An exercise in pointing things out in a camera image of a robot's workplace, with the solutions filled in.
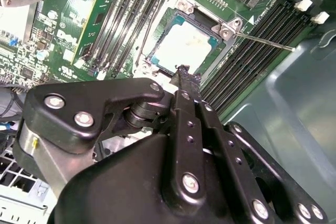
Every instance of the capacitor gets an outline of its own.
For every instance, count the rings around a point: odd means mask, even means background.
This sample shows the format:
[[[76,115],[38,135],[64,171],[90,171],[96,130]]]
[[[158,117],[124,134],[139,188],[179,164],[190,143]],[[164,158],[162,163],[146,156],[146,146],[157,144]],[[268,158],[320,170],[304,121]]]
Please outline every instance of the capacitor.
[[[36,53],[36,58],[40,61],[44,61],[49,57],[49,52],[47,50],[41,50]]]
[[[54,10],[50,10],[47,15],[48,15],[48,18],[50,18],[50,19],[57,19],[58,18],[58,14]]]

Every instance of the ram slot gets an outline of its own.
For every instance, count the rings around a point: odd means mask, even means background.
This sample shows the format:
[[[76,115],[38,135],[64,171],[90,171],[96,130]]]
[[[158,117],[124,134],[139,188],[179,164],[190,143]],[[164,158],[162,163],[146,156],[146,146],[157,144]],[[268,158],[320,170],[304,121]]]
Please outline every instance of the ram slot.
[[[101,55],[101,49],[104,45],[106,37],[111,33],[113,24],[117,24],[117,20],[119,14],[122,10],[122,6],[124,5],[126,0],[113,0],[112,5],[110,6],[108,13],[104,19],[103,25],[90,48],[89,56],[90,59],[93,59],[95,63],[99,63],[103,55]]]
[[[251,35],[287,45],[309,25],[307,16],[295,12],[289,2],[279,0]],[[223,113],[281,53],[281,49],[243,40],[202,89],[203,98]]]
[[[117,74],[121,68],[123,67],[125,61],[130,56],[130,52],[134,46],[134,43],[136,41],[136,38],[139,37],[143,27],[145,26],[146,22],[149,18],[152,18],[152,15],[154,14],[155,10],[158,7],[158,3],[160,0],[151,0],[145,13],[142,15],[142,17],[139,18],[138,24],[135,26],[133,33],[131,35],[131,38],[128,40],[128,43],[125,45],[124,50],[122,51],[122,54],[120,56],[120,59],[118,63],[114,67],[114,73]]]
[[[295,39],[295,37],[298,36],[304,30],[304,28],[305,26],[303,25],[300,25],[299,27],[297,27],[293,31],[288,41]],[[281,49],[275,49],[272,54],[264,58],[261,61],[260,70],[258,72],[256,72],[253,75],[250,75],[248,78],[244,80],[240,80],[239,84],[237,85],[237,87],[239,87],[239,90],[244,91],[250,84],[252,84],[255,81],[256,77],[258,77],[259,74],[263,72],[269,66],[269,64],[271,64],[273,60],[277,58],[277,56],[280,53],[281,53]],[[230,104],[238,98],[239,95],[240,94],[237,92],[237,90],[233,90],[230,93],[228,92],[227,94],[226,93],[223,94],[222,96],[223,100],[219,104],[217,104],[217,110],[219,114],[223,113],[230,106]]]
[[[121,32],[119,33],[119,36],[112,40],[109,44],[109,48],[107,49],[109,55],[104,62],[104,65],[99,66],[100,68],[109,70],[118,64],[120,48],[125,41],[128,41],[130,33],[132,32],[132,28],[134,28],[134,24],[138,22],[136,17],[145,11],[147,1],[148,0],[135,1],[135,5],[133,5],[133,8],[129,11],[129,15],[125,19],[125,22],[120,29]]]
[[[270,20],[274,20],[279,14],[282,13],[283,9],[284,7],[281,5],[275,6],[274,10],[272,12],[268,12],[266,17],[262,19],[261,23],[259,23],[259,25],[255,27],[250,34],[252,36],[259,36],[259,34],[265,31],[269,24],[271,24]],[[212,76],[206,86],[202,87],[203,99],[208,99],[208,95],[210,95],[214,89],[217,89],[217,86],[220,84],[219,81],[216,81],[218,80],[218,77],[221,76],[221,78],[224,78],[222,75],[228,73],[230,69],[237,63],[237,61],[244,57],[244,55],[248,52],[248,49],[253,44],[255,44],[255,42],[252,40],[243,40],[240,46],[236,49],[234,55],[232,55],[229,60],[224,63],[223,67],[221,67],[219,71]]]

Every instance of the robotic arm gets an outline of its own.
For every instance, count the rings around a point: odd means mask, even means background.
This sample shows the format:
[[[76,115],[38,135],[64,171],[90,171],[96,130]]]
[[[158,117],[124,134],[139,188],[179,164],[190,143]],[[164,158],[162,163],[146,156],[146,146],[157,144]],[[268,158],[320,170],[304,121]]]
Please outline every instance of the robotic arm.
[[[327,223],[321,207],[179,67],[172,95],[146,78],[29,91],[14,155],[58,197],[49,224]],[[93,163],[94,146],[153,134]]]

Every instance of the blue capacitor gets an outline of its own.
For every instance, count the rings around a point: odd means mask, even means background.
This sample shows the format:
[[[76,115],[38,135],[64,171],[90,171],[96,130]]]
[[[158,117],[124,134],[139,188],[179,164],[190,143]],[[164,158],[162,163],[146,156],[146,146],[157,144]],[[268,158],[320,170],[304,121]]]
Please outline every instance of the blue capacitor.
[[[11,39],[10,41],[9,41],[9,45],[11,46],[11,47],[15,47],[16,45],[17,45],[17,42],[18,42],[18,38],[13,38],[13,39]]]

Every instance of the bolt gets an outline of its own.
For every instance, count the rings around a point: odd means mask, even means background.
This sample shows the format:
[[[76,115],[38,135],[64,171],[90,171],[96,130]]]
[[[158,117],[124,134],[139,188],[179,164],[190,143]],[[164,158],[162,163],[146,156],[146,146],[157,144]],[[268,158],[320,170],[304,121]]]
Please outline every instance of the bolt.
[[[187,99],[187,100],[190,100],[190,96],[187,94],[187,93],[182,93],[182,96]]]
[[[253,201],[253,207],[259,217],[261,217],[262,219],[268,218],[268,211],[266,207],[264,206],[264,204],[261,203],[259,200],[255,199]]]
[[[159,90],[160,90],[159,86],[158,86],[156,83],[152,83],[150,86],[151,86],[151,88],[154,89],[155,91],[159,91]]]
[[[310,219],[310,212],[308,211],[308,209],[303,205],[303,204],[298,204],[298,207],[300,209],[300,212],[302,213],[302,215],[304,217],[306,217],[307,219]]]
[[[209,104],[205,104],[204,106],[207,111],[212,111],[212,108],[210,107]]]
[[[91,114],[87,112],[79,112],[75,115],[75,122],[82,127],[90,127],[93,125],[94,120]]]
[[[313,213],[315,214],[317,218],[319,218],[320,220],[323,220],[323,214],[316,206],[312,205],[311,210],[313,210]]]
[[[182,177],[182,182],[183,182],[184,188],[189,193],[195,194],[198,192],[200,188],[196,178],[190,174],[184,174]]]
[[[239,133],[242,132],[241,128],[238,125],[233,125],[233,128]]]
[[[55,95],[50,95],[46,99],[44,99],[44,104],[54,110],[63,108],[65,105],[64,100],[61,97],[57,97]]]

